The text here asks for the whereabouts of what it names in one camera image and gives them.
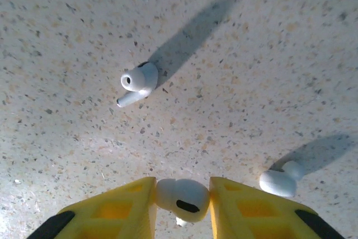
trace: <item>wireless earbud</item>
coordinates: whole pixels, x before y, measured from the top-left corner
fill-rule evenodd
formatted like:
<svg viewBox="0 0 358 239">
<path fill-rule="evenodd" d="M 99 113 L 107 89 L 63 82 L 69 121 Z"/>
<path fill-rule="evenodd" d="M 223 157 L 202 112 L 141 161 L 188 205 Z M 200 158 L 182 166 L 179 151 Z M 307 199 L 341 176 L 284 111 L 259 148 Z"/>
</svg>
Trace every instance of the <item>wireless earbud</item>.
<svg viewBox="0 0 358 239">
<path fill-rule="evenodd" d="M 305 174 L 303 166 L 289 161 L 282 166 L 283 172 L 267 170 L 260 176 L 260 188 L 271 194 L 282 197 L 293 197 L 296 194 L 297 181 Z"/>
<path fill-rule="evenodd" d="M 158 69 L 153 63 L 145 62 L 127 71 L 121 76 L 121 84 L 129 92 L 117 99 L 117 105 L 125 107 L 146 98 L 156 89 L 157 83 Z"/>
<path fill-rule="evenodd" d="M 202 220 L 208 211 L 209 190 L 191 179 L 163 179 L 157 183 L 156 203 L 159 207 L 172 211 L 177 224 Z"/>
</svg>

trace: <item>speckle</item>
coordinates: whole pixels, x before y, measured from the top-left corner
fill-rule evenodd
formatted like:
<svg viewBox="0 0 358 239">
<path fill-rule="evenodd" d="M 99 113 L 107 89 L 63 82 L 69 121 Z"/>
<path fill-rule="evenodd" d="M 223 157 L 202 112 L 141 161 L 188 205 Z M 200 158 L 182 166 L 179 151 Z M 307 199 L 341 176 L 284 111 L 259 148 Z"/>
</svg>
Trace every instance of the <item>speckle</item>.
<svg viewBox="0 0 358 239">
<path fill-rule="evenodd" d="M 297 23 L 297 22 L 289 23 L 289 24 L 287 24 L 287 26 L 286 26 L 286 30 L 287 30 L 288 32 L 295 31 L 297 28 L 298 28 L 298 23 Z"/>
<path fill-rule="evenodd" d="M 298 134 L 300 137 L 303 137 L 303 133 L 302 132 L 297 132 L 295 131 L 296 134 Z"/>
<path fill-rule="evenodd" d="M 340 15 L 339 15 L 339 19 L 341 20 L 341 21 L 344 21 L 346 18 L 347 18 L 347 12 L 345 12 L 345 11 L 343 11 Z"/>
<path fill-rule="evenodd" d="M 66 3 L 66 7 L 68 7 L 68 9 L 74 14 L 74 12 L 76 11 L 75 8 L 71 7 L 69 4 Z"/>
<path fill-rule="evenodd" d="M 31 56 L 42 56 L 42 54 L 38 50 L 34 50 L 31 54 Z"/>
<path fill-rule="evenodd" d="M 19 21 L 21 21 L 21 22 L 25 20 L 25 18 L 23 18 L 23 17 L 20 16 L 19 14 L 17 14 L 16 17 L 17 17 L 17 19 L 18 19 Z"/>
<path fill-rule="evenodd" d="M 243 32 L 244 34 L 248 33 L 248 22 L 245 22 L 243 25 L 242 25 L 242 29 L 243 29 Z"/>
</svg>

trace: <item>earbud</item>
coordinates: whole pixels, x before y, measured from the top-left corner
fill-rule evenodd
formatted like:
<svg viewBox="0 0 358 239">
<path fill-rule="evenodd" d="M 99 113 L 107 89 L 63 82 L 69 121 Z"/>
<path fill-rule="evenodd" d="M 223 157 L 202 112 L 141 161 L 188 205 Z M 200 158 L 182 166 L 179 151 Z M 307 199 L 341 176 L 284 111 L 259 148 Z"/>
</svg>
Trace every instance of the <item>earbud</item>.
<svg viewBox="0 0 358 239">
<path fill-rule="evenodd" d="M 202 220 L 208 211 L 209 202 L 209 190 L 195 180 L 162 179 L 157 183 L 157 205 L 172 211 L 180 226 Z"/>
<path fill-rule="evenodd" d="M 129 92 L 117 99 L 117 105 L 125 107 L 146 98 L 156 89 L 157 83 L 158 69 L 153 63 L 145 62 L 127 71 L 121 76 L 121 84 Z"/>
<path fill-rule="evenodd" d="M 293 197 L 296 194 L 297 181 L 305 174 L 304 167 L 295 161 L 282 166 L 283 172 L 267 170 L 260 176 L 260 188 L 271 194 L 282 197 Z"/>
</svg>

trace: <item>speckled floor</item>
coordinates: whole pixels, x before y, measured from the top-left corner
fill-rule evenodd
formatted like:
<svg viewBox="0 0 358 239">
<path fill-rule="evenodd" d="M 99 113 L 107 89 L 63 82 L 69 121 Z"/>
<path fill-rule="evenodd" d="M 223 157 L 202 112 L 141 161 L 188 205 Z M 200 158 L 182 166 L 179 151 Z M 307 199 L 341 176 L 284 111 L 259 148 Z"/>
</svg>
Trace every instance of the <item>speckled floor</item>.
<svg viewBox="0 0 358 239">
<path fill-rule="evenodd" d="M 0 237 L 147 175 L 258 188 L 294 156 L 294 200 L 358 238 L 358 0 L 0 0 L 0 27 Z M 118 108 L 148 59 L 158 89 Z M 209 214 L 156 233 L 211 238 Z"/>
</svg>

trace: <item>floor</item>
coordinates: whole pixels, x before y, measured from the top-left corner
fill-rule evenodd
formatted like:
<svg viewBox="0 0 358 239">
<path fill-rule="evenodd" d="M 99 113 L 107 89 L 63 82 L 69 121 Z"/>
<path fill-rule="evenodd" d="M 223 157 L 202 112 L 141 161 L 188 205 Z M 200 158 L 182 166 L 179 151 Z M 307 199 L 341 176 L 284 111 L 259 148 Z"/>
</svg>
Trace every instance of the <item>floor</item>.
<svg viewBox="0 0 358 239">
<path fill-rule="evenodd" d="M 0 0 L 0 237 L 144 176 L 258 177 L 358 238 L 358 0 Z M 158 88 L 125 108 L 121 74 Z M 157 238 L 211 238 L 158 210 Z"/>
</svg>

